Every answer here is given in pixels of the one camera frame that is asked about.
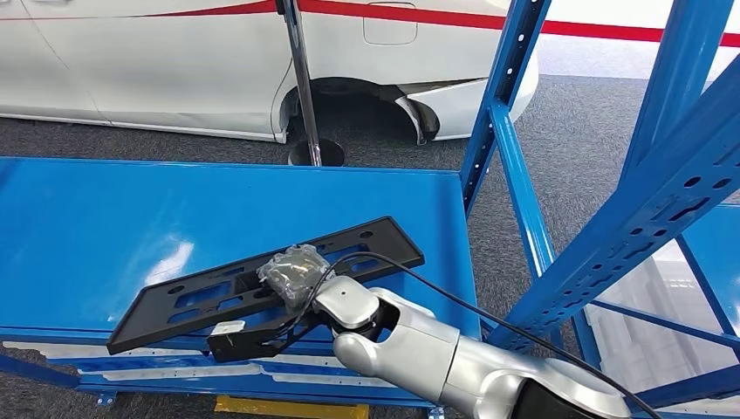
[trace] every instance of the blue metal shelf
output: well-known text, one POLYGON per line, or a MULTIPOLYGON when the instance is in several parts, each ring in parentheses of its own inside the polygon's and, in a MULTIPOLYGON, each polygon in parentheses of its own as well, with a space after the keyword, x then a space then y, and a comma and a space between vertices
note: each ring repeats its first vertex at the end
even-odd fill
MULTIPOLYGON (((584 356, 599 365, 583 307, 677 238, 698 272, 722 333, 596 304, 737 349, 740 299, 737 285, 723 278, 740 273, 737 253, 730 251, 737 248, 731 233, 740 229, 727 228, 740 223, 723 207, 710 210, 740 184, 740 58, 702 93, 732 1, 716 0, 707 7, 704 2, 675 0, 619 186, 557 257, 509 117, 549 5, 550 0, 512 2, 459 173, 0 160, 0 259, 9 261, 0 265, 0 280, 3 290, 17 297, 0 306, 0 339, 101 345, 148 281, 200 271, 279 248, 286 240, 316 237, 385 215, 393 216, 424 251, 427 263, 418 268, 420 273, 475 302, 466 216, 498 150, 532 275, 531 288, 507 316, 509 322, 557 339, 559 327, 575 316, 584 356), (715 251, 717 237, 734 247, 715 251)), ((465 334, 480 336, 478 318, 423 285, 401 275, 373 285, 428 306, 465 334)), ((528 340, 490 322, 483 328, 492 344, 517 351, 530 347, 528 340)), ((330 341, 327 331, 319 330, 295 350, 330 354, 330 341)), ((203 337, 182 336, 161 347, 203 349, 203 337)), ((94 364, 89 359, 75 362, 94 364)), ((184 358, 178 362, 209 363, 184 358)), ((0 359, 2 366, 75 385, 66 377, 6 359, 0 359)), ((279 368, 289 374, 313 372, 316 378, 335 374, 324 367, 279 368)), ((654 388, 642 396, 660 407, 733 395, 740 389, 737 368, 654 388)), ((424 405, 398 389, 279 383, 262 375, 250 377, 249 384, 237 381, 233 376, 188 382, 106 381, 86 374, 77 388, 285 394, 300 400, 424 405)))

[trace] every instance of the black cable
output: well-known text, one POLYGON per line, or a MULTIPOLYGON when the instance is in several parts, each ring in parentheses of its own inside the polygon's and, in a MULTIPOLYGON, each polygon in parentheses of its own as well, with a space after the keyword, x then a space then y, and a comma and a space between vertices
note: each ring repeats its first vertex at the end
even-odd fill
POLYGON ((319 281, 313 287, 313 290, 312 290, 311 294, 309 294, 308 299, 306 300, 305 305, 304 305, 303 309, 301 310, 300 314, 291 323, 291 325, 286 329, 286 331, 285 331, 286 333, 292 331, 295 328, 295 326, 299 323, 299 321, 308 312, 308 309, 311 307, 311 304, 313 304, 313 300, 316 298, 316 294, 318 293, 320 286, 326 281, 326 278, 328 278, 329 273, 334 270, 334 268, 337 266, 337 264, 339 264, 340 262, 343 262, 343 261, 345 261, 345 260, 347 260, 349 258, 359 258, 359 257, 374 258, 374 259, 382 260, 382 261, 384 261, 386 263, 392 264, 393 266, 397 267, 398 269, 401 269, 402 271, 406 272, 408 275, 411 275, 412 277, 414 277, 416 279, 419 279, 422 283, 424 283, 429 288, 432 288, 433 290, 439 292, 441 295, 447 297, 448 299, 451 299, 451 300, 455 301, 460 306, 463 306, 463 307, 467 308, 468 310, 471 310, 472 312, 478 314, 481 317, 484 317, 486 319, 495 321, 499 325, 501 325, 503 327, 506 327, 507 329, 511 330, 512 332, 521 334, 525 338, 527 338, 529 340, 532 340, 533 342, 538 343, 542 347, 545 347, 547 349, 550 349, 555 354, 558 354, 558 355, 562 356, 563 358, 566 358, 567 360, 569 360, 573 364, 575 364, 575 365, 577 365, 577 366, 585 369, 586 371, 588 371, 591 375, 593 375, 593 376, 601 379, 602 381, 604 381, 604 382, 608 383, 609 385, 611 385, 612 387, 616 388, 617 390, 619 390, 627 398, 632 399, 632 401, 635 402, 635 404, 637 404, 638 406, 640 406, 640 408, 642 410, 644 410, 645 413, 647 413, 650 417, 652 417, 654 419, 661 419, 661 416, 658 415, 653 410, 653 408, 651 408, 650 406, 648 406, 648 404, 645 403, 640 397, 638 397, 637 395, 635 395, 631 391, 627 390, 626 388, 622 387, 617 381, 612 380, 611 378, 609 378, 608 375, 606 375, 606 374, 602 373, 601 371, 599 371, 598 369, 592 367, 591 365, 589 365, 585 361, 581 360, 579 357, 577 357, 577 356, 575 356, 575 355, 573 355, 573 354, 571 354, 571 353, 569 353, 569 352, 567 352, 567 351, 565 351, 563 349, 560 349, 559 347, 554 346, 553 344, 551 344, 550 342, 548 342, 546 340, 540 339, 539 337, 537 337, 537 336, 535 336, 535 335, 533 335, 533 334, 531 334, 531 333, 529 333, 529 332, 527 332, 527 331, 519 328, 518 326, 512 325, 511 323, 507 322, 504 319, 499 319, 497 316, 494 316, 493 314, 486 312, 482 308, 478 308, 476 306, 473 306, 472 304, 468 303, 467 301, 465 301, 463 299, 460 299, 456 295, 451 294, 451 293, 443 290, 439 286, 437 286, 437 285, 429 282, 428 279, 426 279, 422 275, 420 275, 420 274, 412 271, 411 269, 407 268, 403 264, 401 264, 401 263, 399 263, 399 262, 397 262, 397 261, 393 260, 392 258, 389 258, 389 257, 387 257, 385 255, 381 255, 380 253, 375 253, 374 251, 355 251, 353 253, 346 254, 346 255, 338 258, 337 260, 335 260, 334 263, 332 263, 329 266, 329 268, 327 268, 326 271, 321 275, 321 278, 319 278, 319 281))

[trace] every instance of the plastic bag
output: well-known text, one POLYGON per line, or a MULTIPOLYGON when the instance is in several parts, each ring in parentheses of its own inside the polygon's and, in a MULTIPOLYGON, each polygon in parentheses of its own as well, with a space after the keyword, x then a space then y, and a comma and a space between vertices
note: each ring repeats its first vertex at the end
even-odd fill
MULTIPOLYGON (((273 256, 270 262, 257 269, 257 275, 261 282, 267 281, 267 285, 285 301, 288 312, 293 313, 303 308, 308 295, 328 268, 329 263, 319 255, 316 247, 301 244, 273 256)), ((331 272, 326 280, 333 277, 334 272, 331 272)))

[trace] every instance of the car bumper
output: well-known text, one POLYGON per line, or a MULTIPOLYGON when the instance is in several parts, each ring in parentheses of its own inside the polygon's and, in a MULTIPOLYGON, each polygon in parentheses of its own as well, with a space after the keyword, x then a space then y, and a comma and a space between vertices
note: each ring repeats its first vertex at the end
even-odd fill
MULTIPOLYGON (((434 140, 467 138, 473 131, 478 108, 488 79, 478 79, 426 92, 409 94, 410 100, 429 106, 439 120, 439 131, 434 140)), ((530 64, 519 85, 517 98, 510 116, 516 120, 529 105, 539 82, 537 55, 532 54, 530 64)))

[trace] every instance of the red stripe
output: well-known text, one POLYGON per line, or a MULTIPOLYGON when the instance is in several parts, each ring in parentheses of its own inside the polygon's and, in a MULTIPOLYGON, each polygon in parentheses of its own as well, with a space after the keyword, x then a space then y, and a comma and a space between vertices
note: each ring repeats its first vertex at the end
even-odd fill
POLYGON ((474 15, 455 11, 403 9, 377 4, 345 3, 330 0, 299 0, 298 7, 301 11, 326 15, 374 17, 403 22, 447 24, 484 29, 501 29, 504 27, 503 16, 474 15))
MULTIPOLYGON (((613 24, 576 24, 548 20, 542 25, 542 33, 570 35, 585 38, 623 39, 627 41, 661 42, 663 29, 617 26, 613 24)), ((740 46, 740 34, 725 33, 721 46, 740 46)))
POLYGON ((214 7, 212 9, 176 11, 174 13, 162 13, 160 15, 146 15, 145 17, 249 15, 251 13, 269 13, 276 10, 274 0, 263 0, 256 3, 236 4, 233 6, 214 7))
MULTIPOLYGON (((445 24, 451 26, 495 30, 501 30, 504 27, 503 16, 477 15, 456 11, 404 9, 378 4, 346 3, 333 0, 298 0, 298 4, 302 11, 326 15, 372 17, 402 22, 445 24)), ((256 3, 236 4, 233 6, 215 7, 202 10, 177 11, 173 13, 162 13, 159 15, 147 15, 145 17, 246 15, 252 13, 271 13, 274 11, 276 11, 274 0, 261 0, 256 3)), ((75 17, 52 17, 51 19, 56 18, 70 19, 75 17)), ((27 19, 21 17, 0 20, 27 19)), ((542 33, 584 38, 660 42, 663 35, 663 29, 618 26, 614 24, 580 24, 572 22, 546 21, 542 27, 542 33)), ((725 33, 720 45, 740 47, 740 33, 725 33)))

